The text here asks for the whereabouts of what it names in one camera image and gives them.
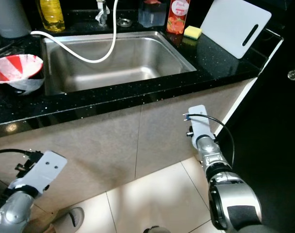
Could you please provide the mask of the grey robot foot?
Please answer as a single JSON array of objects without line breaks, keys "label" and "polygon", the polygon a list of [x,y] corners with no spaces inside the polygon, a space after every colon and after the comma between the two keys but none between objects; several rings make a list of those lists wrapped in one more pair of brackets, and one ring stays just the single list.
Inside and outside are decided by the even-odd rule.
[{"label": "grey robot foot", "polygon": [[148,229],[145,229],[143,233],[171,233],[171,231],[165,227],[152,226]]},{"label": "grey robot foot", "polygon": [[76,233],[85,219],[84,210],[81,207],[72,208],[52,222],[54,233]]}]

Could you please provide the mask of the grey right robot foot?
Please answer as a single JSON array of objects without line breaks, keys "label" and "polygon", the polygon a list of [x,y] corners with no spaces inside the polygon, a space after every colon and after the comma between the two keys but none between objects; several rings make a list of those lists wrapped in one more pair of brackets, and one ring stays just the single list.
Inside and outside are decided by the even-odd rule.
[{"label": "grey right robot foot", "polygon": [[171,231],[165,227],[152,226],[148,229],[145,229],[143,233],[171,233]]}]

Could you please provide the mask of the metal faucet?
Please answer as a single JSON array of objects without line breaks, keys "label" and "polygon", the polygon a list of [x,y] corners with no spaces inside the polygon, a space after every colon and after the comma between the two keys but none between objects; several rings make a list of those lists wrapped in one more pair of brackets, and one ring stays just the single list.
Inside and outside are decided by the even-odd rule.
[{"label": "metal faucet", "polygon": [[97,0],[97,7],[98,14],[95,17],[95,20],[99,25],[105,27],[107,25],[108,14],[110,13],[106,0]]}]

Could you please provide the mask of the clear plastic container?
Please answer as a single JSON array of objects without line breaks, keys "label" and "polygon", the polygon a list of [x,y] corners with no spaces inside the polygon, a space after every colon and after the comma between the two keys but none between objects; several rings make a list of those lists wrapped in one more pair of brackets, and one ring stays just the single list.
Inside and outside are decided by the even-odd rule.
[{"label": "clear plastic container", "polygon": [[169,0],[139,0],[138,23],[145,28],[165,25],[169,3]]}]

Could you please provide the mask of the stainless steel sink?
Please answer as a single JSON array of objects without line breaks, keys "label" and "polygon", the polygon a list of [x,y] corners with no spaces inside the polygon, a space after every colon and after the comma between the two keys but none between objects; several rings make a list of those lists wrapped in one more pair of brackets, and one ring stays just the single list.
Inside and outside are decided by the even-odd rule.
[{"label": "stainless steel sink", "polygon": [[196,71],[162,33],[155,31],[118,33],[111,55],[98,64],[83,62],[49,38],[42,40],[42,53],[46,95]]}]

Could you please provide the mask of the round metal sink cap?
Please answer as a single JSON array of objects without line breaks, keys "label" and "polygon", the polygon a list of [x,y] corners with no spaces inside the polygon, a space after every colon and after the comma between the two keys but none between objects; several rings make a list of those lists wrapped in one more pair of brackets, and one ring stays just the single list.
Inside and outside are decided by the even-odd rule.
[{"label": "round metal sink cap", "polygon": [[133,22],[129,18],[118,18],[116,20],[116,25],[118,25],[119,27],[128,28],[131,27],[132,24]]}]

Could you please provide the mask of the yellow cooking oil bottle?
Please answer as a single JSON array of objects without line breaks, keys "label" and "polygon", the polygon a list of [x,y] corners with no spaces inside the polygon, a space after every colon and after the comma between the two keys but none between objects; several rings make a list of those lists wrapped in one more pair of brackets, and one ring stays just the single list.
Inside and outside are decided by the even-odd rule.
[{"label": "yellow cooking oil bottle", "polygon": [[60,0],[36,0],[36,6],[47,31],[60,33],[66,26]]}]

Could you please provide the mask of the white cutting board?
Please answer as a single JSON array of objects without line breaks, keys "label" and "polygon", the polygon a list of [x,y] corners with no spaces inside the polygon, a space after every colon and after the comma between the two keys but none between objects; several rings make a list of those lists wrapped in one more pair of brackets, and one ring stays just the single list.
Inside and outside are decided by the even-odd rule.
[{"label": "white cutting board", "polygon": [[201,29],[203,35],[241,59],[271,16],[245,0],[214,0]]}]

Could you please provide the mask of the red white striped bowl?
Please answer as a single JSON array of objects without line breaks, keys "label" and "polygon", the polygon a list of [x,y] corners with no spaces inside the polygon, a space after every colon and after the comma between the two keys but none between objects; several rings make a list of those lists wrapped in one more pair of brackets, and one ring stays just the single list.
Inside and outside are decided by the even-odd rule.
[{"label": "red white striped bowl", "polygon": [[33,54],[16,54],[0,58],[0,84],[7,84],[29,95],[43,86],[43,79],[33,76],[43,68],[43,60]]}]

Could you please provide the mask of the yellow sponge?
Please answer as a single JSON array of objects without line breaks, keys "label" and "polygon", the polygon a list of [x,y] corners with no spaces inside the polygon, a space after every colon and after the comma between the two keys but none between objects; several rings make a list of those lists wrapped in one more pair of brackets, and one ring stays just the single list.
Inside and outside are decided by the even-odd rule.
[{"label": "yellow sponge", "polygon": [[185,28],[183,35],[192,40],[198,40],[202,34],[202,29],[189,25]]}]

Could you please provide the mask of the red dish soap bottle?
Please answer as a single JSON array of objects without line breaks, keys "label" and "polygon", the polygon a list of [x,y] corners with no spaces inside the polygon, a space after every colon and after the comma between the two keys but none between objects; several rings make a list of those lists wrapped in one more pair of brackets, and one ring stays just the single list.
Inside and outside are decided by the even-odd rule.
[{"label": "red dish soap bottle", "polygon": [[190,0],[170,0],[166,31],[173,34],[183,34]]}]

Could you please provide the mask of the grey left robot foot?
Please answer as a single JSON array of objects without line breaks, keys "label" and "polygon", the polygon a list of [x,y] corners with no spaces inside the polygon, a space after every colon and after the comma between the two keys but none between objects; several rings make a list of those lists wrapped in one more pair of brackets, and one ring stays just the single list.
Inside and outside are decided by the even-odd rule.
[{"label": "grey left robot foot", "polygon": [[84,210],[81,207],[72,208],[52,222],[54,233],[76,233],[85,219]]}]

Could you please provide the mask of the metal spoon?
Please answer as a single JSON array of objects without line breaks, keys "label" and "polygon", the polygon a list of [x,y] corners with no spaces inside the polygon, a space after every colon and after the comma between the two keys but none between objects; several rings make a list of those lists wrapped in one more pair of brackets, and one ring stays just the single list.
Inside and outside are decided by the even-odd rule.
[{"label": "metal spoon", "polygon": [[9,55],[17,55],[24,52],[21,41],[14,41],[0,49],[0,58]]}]

